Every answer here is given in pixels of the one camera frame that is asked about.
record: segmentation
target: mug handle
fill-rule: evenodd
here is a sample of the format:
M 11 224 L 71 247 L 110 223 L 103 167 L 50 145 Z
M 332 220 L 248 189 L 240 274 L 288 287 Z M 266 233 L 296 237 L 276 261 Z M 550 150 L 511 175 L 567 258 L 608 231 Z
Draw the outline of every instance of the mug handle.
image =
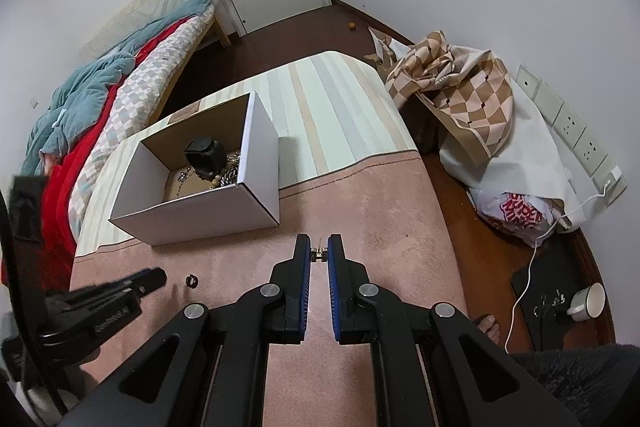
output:
M 567 315 L 575 315 L 577 313 L 580 313 L 583 309 L 584 309 L 584 304 L 580 304 L 579 306 L 576 306 L 575 308 L 569 308 L 566 311 L 566 314 Z

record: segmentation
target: white mug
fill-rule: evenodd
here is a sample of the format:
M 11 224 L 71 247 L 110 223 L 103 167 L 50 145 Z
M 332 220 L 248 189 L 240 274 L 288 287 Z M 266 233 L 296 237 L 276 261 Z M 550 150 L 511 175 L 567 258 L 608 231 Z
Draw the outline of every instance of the white mug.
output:
M 596 282 L 574 295 L 566 314 L 576 322 L 594 319 L 602 313 L 606 299 L 602 284 Z

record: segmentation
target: striped mattress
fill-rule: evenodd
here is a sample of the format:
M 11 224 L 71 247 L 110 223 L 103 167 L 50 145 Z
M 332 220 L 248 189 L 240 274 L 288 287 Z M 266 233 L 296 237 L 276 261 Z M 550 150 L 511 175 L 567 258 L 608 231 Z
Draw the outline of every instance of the striped mattress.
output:
M 278 135 L 280 188 L 385 153 L 416 150 L 376 71 L 356 58 L 324 52 L 210 94 L 198 110 L 256 91 Z M 118 189 L 140 140 L 170 117 L 130 136 L 110 155 L 95 183 L 76 257 L 131 239 L 109 222 Z

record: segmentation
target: red blanket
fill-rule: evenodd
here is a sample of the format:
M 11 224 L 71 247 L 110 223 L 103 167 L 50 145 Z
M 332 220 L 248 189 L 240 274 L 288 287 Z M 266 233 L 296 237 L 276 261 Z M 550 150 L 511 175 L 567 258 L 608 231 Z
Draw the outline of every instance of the red blanket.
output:
M 175 22 L 147 42 L 136 55 L 136 67 L 148 57 L 156 46 L 175 32 L 189 18 Z M 107 124 L 111 107 L 118 88 L 124 83 L 111 86 L 100 118 L 82 137 L 60 165 L 56 165 L 42 195 L 42 237 L 44 249 L 40 259 L 40 283 L 46 290 L 66 292 L 69 290 L 71 270 L 76 254 L 76 240 L 69 226 L 68 207 L 80 171 L 94 149 L 104 126 Z M 7 285 L 4 262 L 2 263 L 2 283 Z

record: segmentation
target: white box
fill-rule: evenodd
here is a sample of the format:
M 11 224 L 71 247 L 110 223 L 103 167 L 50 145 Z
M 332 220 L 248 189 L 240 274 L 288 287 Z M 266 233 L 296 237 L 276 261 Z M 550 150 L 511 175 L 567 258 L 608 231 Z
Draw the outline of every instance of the white box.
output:
M 188 165 L 183 151 L 196 136 L 210 136 L 228 152 L 240 149 L 238 182 L 164 201 L 169 174 Z M 257 93 L 197 112 L 143 139 L 109 221 L 148 245 L 276 226 L 278 133 Z

